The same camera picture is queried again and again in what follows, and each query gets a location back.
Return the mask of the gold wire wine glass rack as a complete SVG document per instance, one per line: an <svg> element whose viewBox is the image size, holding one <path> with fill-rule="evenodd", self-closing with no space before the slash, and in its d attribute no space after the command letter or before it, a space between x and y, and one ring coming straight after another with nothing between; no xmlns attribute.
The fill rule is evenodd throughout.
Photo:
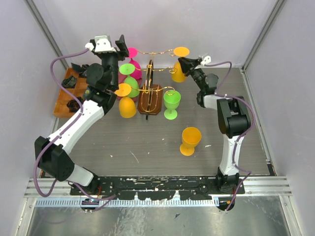
<svg viewBox="0 0 315 236"><path fill-rule="evenodd" d="M136 106L136 113L140 113L142 115L146 116L146 119L148 119L149 115L157 115L162 110L162 106L164 105L163 96L166 91L168 90L175 90L171 86L162 87L161 85L154 84L153 83L153 73L161 72L166 69L169 70L169 73L171 73L171 69L173 67L169 66L163 69L154 69L154 57L158 53L151 52L148 53L150 55L150 60L147 64L146 69L141 68L142 71L142 83L140 88L138 89L140 91L138 95L138 100L135 103Z"/></svg>

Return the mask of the orange wine glass back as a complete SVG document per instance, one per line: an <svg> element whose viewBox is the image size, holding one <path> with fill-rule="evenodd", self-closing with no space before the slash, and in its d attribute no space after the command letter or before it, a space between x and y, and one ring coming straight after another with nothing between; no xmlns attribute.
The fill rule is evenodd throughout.
<svg viewBox="0 0 315 236"><path fill-rule="evenodd" d="M136 106L134 101L128 97L131 93L131 86L126 83L119 84L119 89L115 94L120 97L119 112L123 118L131 118L136 114Z"/></svg>

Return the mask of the pink wine glass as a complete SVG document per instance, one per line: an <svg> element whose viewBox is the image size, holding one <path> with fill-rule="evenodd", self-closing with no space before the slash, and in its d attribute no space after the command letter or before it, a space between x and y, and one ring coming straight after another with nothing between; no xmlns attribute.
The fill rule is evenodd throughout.
<svg viewBox="0 0 315 236"><path fill-rule="evenodd" d="M129 47L128 51L129 51L129 58L130 58L129 63L135 66L135 70L131 73L131 77L133 77L135 80L139 80L142 78L142 71L141 71L140 64L135 60L135 57L137 56L138 51L137 49L133 47Z"/></svg>

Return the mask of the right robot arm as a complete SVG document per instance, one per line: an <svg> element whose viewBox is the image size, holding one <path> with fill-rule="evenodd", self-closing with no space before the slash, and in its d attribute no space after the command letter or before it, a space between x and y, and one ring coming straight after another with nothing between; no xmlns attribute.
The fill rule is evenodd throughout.
<svg viewBox="0 0 315 236"><path fill-rule="evenodd" d="M220 193L226 194L239 184L239 172L245 171L239 167L239 155L242 141L255 123L249 115L252 108L242 96L218 94L223 82L218 83L217 75L205 74L202 70L203 67L232 64L231 62L210 65L209 56L197 59L180 57L178 62L183 74L186 77L191 76L200 89L197 93L197 104L217 111L218 126L223 135L223 151L215 186Z"/></svg>

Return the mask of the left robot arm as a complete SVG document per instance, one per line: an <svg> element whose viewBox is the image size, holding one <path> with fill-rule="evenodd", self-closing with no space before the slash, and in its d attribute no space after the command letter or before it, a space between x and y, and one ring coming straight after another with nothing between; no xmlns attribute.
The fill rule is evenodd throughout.
<svg viewBox="0 0 315 236"><path fill-rule="evenodd" d="M91 51L100 58L101 63L93 63L86 70L89 93L84 102L72 95L79 110L49 137L40 136L35 140L34 175L37 169L41 169L55 181L73 182L88 195L97 192L98 176L76 165L69 155L85 132L104 117L116 101L115 91L119 88L118 62L129 57L129 51L123 35L115 44L112 46L108 35L96 36L86 44L84 51L73 54L75 57Z"/></svg>

